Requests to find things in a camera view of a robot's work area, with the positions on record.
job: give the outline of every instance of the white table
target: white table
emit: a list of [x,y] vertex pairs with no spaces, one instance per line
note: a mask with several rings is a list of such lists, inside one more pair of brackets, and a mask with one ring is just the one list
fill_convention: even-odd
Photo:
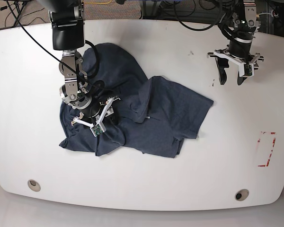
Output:
[[[27,29],[61,58],[61,52],[52,50],[49,24]],[[185,140],[175,159],[130,148],[102,157],[62,149],[58,145],[65,138],[59,120],[63,76],[58,63],[21,28],[0,31],[0,185],[4,190],[129,210],[212,210],[278,199],[284,186],[284,38],[256,34],[251,52],[265,58],[256,75],[238,86],[238,69],[232,64],[221,86],[215,60],[206,58],[207,52],[228,44],[216,27],[192,32],[178,22],[86,21],[85,37],[94,44],[123,47],[148,77],[164,75],[213,99],[199,138]],[[259,167],[267,163],[273,138],[269,166]],[[41,191],[29,189],[30,179],[40,183]],[[248,189],[249,196],[236,201],[241,189]]]

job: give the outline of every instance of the fabric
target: fabric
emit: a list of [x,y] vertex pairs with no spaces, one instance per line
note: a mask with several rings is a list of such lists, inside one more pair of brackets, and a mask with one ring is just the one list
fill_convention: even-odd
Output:
[[[108,154],[125,146],[143,153],[175,157],[184,138],[195,139],[213,101],[163,77],[147,80],[133,56],[114,44],[98,44],[100,69],[90,82],[103,80],[121,101],[113,102],[118,124],[103,121],[107,131],[94,137],[89,128],[71,126],[79,110],[62,103],[60,119],[66,139],[60,146],[73,151]],[[83,55],[88,72],[95,62],[90,48]]]

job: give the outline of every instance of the table surface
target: table surface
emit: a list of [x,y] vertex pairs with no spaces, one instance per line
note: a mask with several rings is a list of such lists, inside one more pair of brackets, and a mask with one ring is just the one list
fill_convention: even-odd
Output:
[[[61,58],[61,52],[52,50],[50,24],[27,30]],[[94,44],[123,47],[149,78],[163,75],[214,100],[198,138],[185,140],[175,159],[143,155],[131,148],[102,157],[62,149],[58,145],[65,138],[59,119],[63,76],[58,62],[22,29],[0,31],[0,185],[4,190],[128,210],[213,210],[278,199],[284,186],[284,38],[257,33],[251,52],[261,53],[265,61],[259,62],[256,75],[238,86],[238,68],[231,64],[221,86],[215,60],[206,58],[207,52],[228,44],[217,27],[192,32],[172,21],[86,21],[85,37]],[[29,189],[30,179],[40,183],[41,191]],[[241,189],[248,189],[249,196],[236,201]]]

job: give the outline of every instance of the metal grommet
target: metal grommet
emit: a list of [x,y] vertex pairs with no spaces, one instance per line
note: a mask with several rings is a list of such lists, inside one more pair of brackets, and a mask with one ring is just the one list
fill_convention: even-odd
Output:
[[235,195],[236,201],[243,201],[245,200],[249,195],[249,191],[247,189],[242,189],[238,191]]
[[33,190],[33,191],[35,191],[35,192],[38,192],[38,191],[41,190],[41,187],[40,187],[40,185],[39,185],[39,183],[38,183],[37,181],[29,180],[29,181],[27,182],[27,185],[28,185],[28,187],[29,187],[31,190]]

